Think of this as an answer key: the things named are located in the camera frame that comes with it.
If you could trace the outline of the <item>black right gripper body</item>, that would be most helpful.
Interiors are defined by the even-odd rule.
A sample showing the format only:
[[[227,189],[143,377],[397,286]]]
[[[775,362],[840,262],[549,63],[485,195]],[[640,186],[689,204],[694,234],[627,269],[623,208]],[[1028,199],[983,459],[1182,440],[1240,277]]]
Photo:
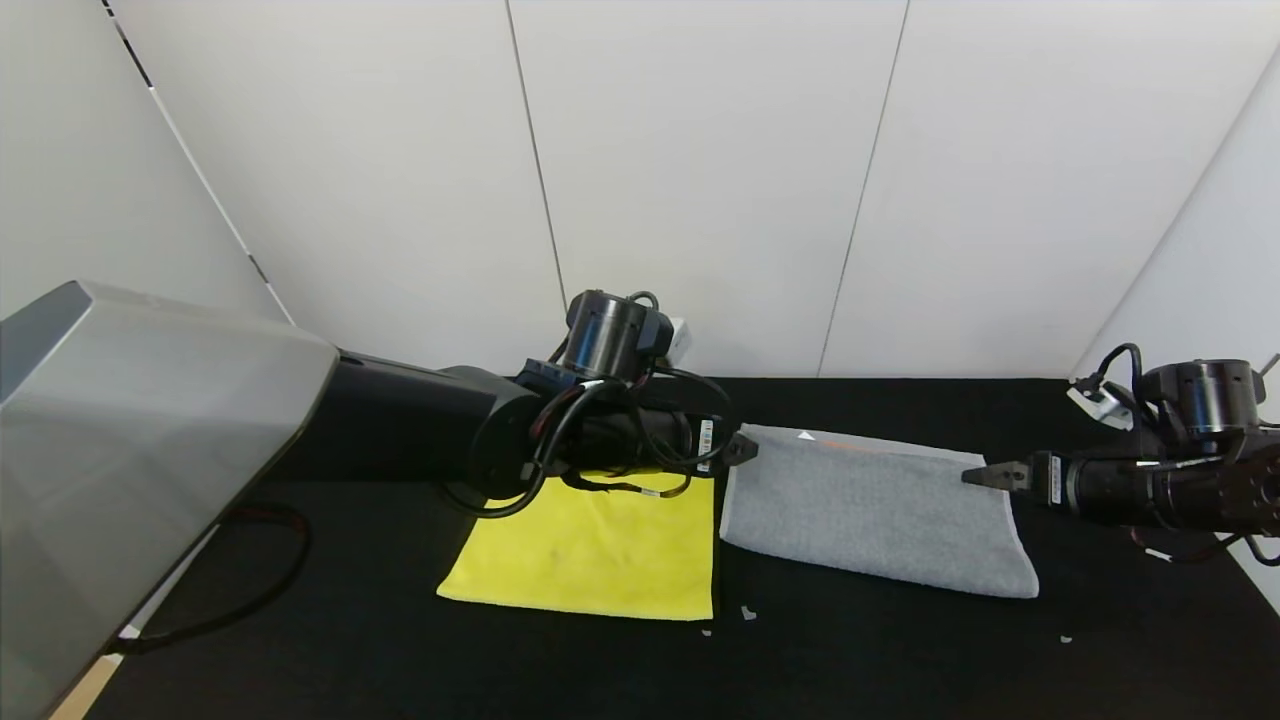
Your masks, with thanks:
[[[1032,496],[1055,512],[1106,527],[1151,527],[1149,478],[1132,460],[1037,452]]]

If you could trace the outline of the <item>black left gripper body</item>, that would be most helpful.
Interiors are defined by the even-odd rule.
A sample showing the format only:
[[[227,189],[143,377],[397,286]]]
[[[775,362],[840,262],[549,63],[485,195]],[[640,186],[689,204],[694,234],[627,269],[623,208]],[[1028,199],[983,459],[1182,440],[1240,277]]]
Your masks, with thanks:
[[[676,407],[640,407],[640,468],[710,478],[724,466],[724,419]]]

